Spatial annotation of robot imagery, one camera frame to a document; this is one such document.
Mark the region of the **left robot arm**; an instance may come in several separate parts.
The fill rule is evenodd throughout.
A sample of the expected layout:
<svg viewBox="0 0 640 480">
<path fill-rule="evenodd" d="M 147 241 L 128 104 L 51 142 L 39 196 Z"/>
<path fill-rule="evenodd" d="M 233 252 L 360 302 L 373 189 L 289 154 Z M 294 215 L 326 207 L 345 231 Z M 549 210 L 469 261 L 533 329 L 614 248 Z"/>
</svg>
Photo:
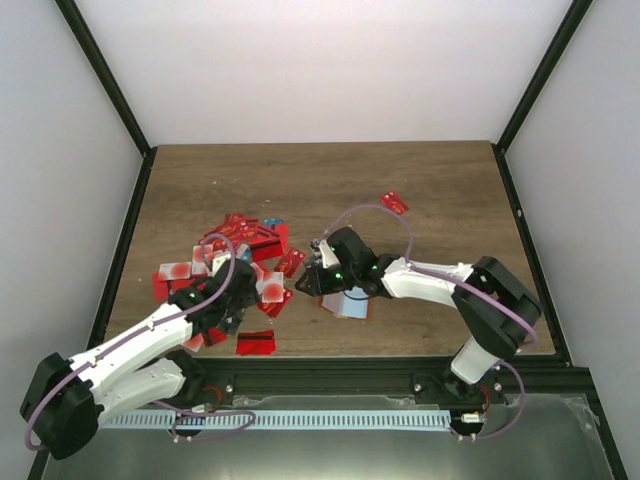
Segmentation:
<svg viewBox="0 0 640 480">
<path fill-rule="evenodd" d="M 235 332 L 258 301 L 254 268 L 232 258 L 113 339 L 70 358 L 47 356 L 20 406 L 26 448 L 65 459 L 119 415 L 156 401 L 196 402 L 205 373 L 183 344 L 213 329 Z"/>
</svg>

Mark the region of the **red VIP card handled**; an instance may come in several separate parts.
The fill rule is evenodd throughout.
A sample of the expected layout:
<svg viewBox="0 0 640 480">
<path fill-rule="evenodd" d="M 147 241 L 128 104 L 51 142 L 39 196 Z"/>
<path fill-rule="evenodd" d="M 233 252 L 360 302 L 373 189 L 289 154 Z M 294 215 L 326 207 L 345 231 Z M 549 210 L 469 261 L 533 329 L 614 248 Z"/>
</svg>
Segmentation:
<svg viewBox="0 0 640 480">
<path fill-rule="evenodd" d="M 305 258 L 305 252 L 289 247 L 275 265 L 274 271 L 282 273 L 286 278 L 291 278 L 302 265 Z"/>
</svg>

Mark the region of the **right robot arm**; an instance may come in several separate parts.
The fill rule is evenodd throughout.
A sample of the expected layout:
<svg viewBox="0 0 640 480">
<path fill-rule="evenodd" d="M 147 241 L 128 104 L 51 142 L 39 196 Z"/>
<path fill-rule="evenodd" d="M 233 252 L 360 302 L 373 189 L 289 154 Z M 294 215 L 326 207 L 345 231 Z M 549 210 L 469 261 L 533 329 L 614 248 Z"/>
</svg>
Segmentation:
<svg viewBox="0 0 640 480">
<path fill-rule="evenodd" d="M 377 255 L 350 227 L 311 244 L 312 256 L 295 288 L 311 297 L 359 288 L 366 297 L 417 299 L 458 311 L 470 332 L 439 382 L 458 403 L 472 399 L 485 375 L 537 340 L 543 308 L 500 261 L 440 265 L 399 254 Z"/>
</svg>

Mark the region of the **brown leather card holder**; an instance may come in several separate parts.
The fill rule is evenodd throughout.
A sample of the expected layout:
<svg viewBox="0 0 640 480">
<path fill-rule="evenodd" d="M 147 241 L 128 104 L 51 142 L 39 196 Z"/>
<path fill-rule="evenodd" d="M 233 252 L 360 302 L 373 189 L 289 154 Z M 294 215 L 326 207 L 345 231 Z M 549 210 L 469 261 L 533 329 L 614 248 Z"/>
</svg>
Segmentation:
<svg viewBox="0 0 640 480">
<path fill-rule="evenodd" d="M 344 292 L 321 296 L 317 306 L 331 315 L 352 320 L 367 320 L 372 315 L 373 300 L 367 297 L 353 297 Z"/>
</svg>

